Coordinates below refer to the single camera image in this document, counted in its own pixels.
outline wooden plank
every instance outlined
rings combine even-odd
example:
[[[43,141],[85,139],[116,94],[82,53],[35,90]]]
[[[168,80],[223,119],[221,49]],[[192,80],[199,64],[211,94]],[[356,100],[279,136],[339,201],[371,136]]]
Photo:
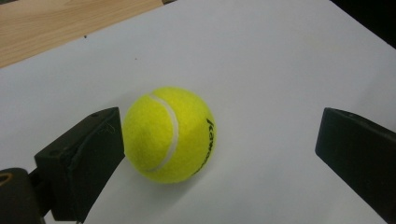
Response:
[[[0,6],[0,67],[163,6],[161,0],[20,0]]]

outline ball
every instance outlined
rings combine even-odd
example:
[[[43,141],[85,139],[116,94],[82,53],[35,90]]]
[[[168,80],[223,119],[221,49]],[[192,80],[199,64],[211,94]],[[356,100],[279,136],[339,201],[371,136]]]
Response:
[[[206,103],[176,87],[141,96],[122,124],[126,158],[159,183],[181,182],[198,173],[215,148],[216,132]]]

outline tennis ball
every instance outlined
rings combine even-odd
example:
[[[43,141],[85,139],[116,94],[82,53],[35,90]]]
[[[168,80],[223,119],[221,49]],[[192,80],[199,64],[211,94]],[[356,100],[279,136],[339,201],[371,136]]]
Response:
[[[199,96],[164,87],[131,106],[122,134],[125,156],[142,175],[159,183],[176,183],[207,163],[215,147],[216,125]]]

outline curved white line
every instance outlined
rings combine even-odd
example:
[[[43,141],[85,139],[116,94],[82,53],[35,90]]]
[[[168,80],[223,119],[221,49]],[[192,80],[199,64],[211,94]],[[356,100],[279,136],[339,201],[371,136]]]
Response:
[[[171,160],[173,154],[176,151],[177,141],[178,141],[178,121],[177,121],[175,111],[172,109],[172,107],[168,103],[165,102],[165,100],[161,99],[160,97],[158,97],[154,94],[150,94],[149,97],[151,97],[152,100],[157,101],[158,103],[160,103],[161,105],[163,105],[165,107],[166,111],[169,114],[169,117],[172,122],[172,127],[173,127],[172,142],[168,148],[168,151],[166,152],[165,158],[163,158],[163,160],[160,162],[159,165],[148,170],[148,172],[156,172],[156,171],[160,170],[161,168],[163,168],[165,166],[165,164]]]

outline white table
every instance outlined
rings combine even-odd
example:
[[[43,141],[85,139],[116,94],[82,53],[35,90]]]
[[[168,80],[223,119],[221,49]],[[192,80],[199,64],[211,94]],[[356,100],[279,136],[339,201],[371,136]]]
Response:
[[[396,131],[395,73],[395,49],[330,1],[180,0],[1,69],[0,169],[32,171],[89,114],[180,86],[212,109],[212,160],[170,186],[124,160],[87,224],[381,224],[314,150],[326,106]]]

